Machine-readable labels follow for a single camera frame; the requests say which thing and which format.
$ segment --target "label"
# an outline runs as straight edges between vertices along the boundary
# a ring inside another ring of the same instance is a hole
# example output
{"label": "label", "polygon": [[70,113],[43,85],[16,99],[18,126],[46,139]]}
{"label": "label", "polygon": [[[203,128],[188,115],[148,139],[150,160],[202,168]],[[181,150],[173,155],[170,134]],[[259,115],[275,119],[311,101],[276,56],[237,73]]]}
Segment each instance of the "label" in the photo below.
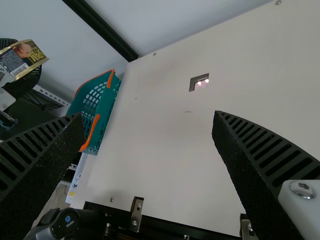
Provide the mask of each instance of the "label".
{"label": "label", "polygon": [[32,40],[14,43],[0,54],[0,66],[5,68],[16,80],[47,60],[46,55]]}

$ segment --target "white board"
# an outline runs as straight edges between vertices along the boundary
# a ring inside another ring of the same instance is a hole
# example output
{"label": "white board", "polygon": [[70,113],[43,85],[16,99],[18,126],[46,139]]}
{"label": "white board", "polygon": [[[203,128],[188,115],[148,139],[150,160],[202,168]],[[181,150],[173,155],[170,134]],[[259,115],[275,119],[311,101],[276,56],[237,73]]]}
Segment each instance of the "white board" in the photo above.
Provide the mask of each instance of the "white board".
{"label": "white board", "polygon": [[[126,211],[144,197],[144,215],[238,236],[245,210],[212,140],[214,111],[320,159],[319,8],[272,2],[131,62],[81,194]],[[189,92],[206,73],[208,87]]]}

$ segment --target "orange basket handle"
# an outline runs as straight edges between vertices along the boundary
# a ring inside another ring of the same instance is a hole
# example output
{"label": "orange basket handle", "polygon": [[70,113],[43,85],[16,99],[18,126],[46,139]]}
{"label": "orange basket handle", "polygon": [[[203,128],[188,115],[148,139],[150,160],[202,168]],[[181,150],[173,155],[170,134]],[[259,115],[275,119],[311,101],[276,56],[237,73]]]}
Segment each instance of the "orange basket handle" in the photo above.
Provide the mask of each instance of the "orange basket handle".
{"label": "orange basket handle", "polygon": [[[114,73],[115,73],[115,69],[111,69],[111,70],[109,70],[109,71],[106,71],[106,72],[104,72],[104,73],[102,73],[102,74],[100,74],[100,75],[98,75],[98,76],[96,76],[96,77],[94,77],[94,78],[86,81],[85,83],[83,83],[83,84],[77,89],[77,91],[75,92],[75,95],[74,95],[74,96],[77,95],[77,92],[79,91],[79,89],[80,89],[84,84],[86,84],[87,82],[89,82],[89,81],[91,81],[91,80],[93,80],[93,79],[96,79],[97,77],[99,77],[99,76],[101,76],[101,75],[103,75],[103,74],[109,73],[109,72],[111,72],[111,73],[110,73],[110,76],[109,76],[109,78],[108,78],[108,81],[106,82],[106,87],[109,89],[110,86],[111,86],[112,77],[113,77],[113,75],[114,75]],[[95,126],[96,126],[99,118],[100,118],[100,114],[96,114],[96,115],[94,116],[94,119],[93,119],[93,122],[92,122],[92,125],[91,125],[91,128],[90,128],[89,136],[88,136],[88,138],[86,139],[85,143],[81,146],[79,152],[82,152],[82,151],[86,150],[86,148],[88,147],[88,145],[89,145],[89,143],[90,143],[91,136],[92,136],[92,134],[93,134],[93,132],[94,132]]]}
{"label": "orange basket handle", "polygon": [[106,72],[104,72],[104,73],[102,73],[102,74],[100,74],[100,75],[98,75],[98,76],[95,76],[94,78],[91,78],[90,80],[85,81],[84,83],[82,83],[82,84],[80,85],[80,87],[78,87],[78,89],[76,90],[74,96],[77,95],[77,93],[79,92],[80,88],[81,88],[83,85],[85,85],[86,83],[90,82],[91,80],[96,79],[96,78],[100,77],[101,75],[106,74],[106,73],[109,73],[109,72],[111,72],[111,73],[110,73],[110,76],[109,76],[109,78],[108,78],[108,81],[106,82],[106,87],[109,89],[110,86],[111,86],[112,77],[113,77],[113,75],[114,75],[114,73],[115,73],[115,69],[114,69],[114,68],[113,68],[113,69],[110,69],[109,71],[106,71]]}

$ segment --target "metal clip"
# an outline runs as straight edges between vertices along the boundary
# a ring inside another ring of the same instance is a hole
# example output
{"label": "metal clip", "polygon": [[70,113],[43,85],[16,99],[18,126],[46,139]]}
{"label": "metal clip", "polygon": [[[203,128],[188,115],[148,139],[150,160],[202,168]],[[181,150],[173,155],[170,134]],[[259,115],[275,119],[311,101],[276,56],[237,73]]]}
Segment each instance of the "metal clip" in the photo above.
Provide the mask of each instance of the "metal clip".
{"label": "metal clip", "polygon": [[132,215],[129,223],[129,229],[136,233],[139,232],[143,205],[144,205],[144,198],[135,196],[131,206]]}

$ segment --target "black base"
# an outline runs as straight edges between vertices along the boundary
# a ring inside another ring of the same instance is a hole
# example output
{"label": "black base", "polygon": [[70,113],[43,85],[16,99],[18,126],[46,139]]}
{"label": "black base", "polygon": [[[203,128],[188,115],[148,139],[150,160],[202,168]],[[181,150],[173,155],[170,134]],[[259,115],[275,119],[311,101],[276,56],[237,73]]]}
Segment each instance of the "black base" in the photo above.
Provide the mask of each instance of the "black base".
{"label": "black base", "polygon": [[128,230],[131,223],[131,212],[91,202],[85,202],[83,209],[94,210],[107,215],[104,223],[102,239],[119,240],[239,240],[240,237],[230,236],[219,232],[209,231],[193,226],[187,226],[142,215],[139,232]]}

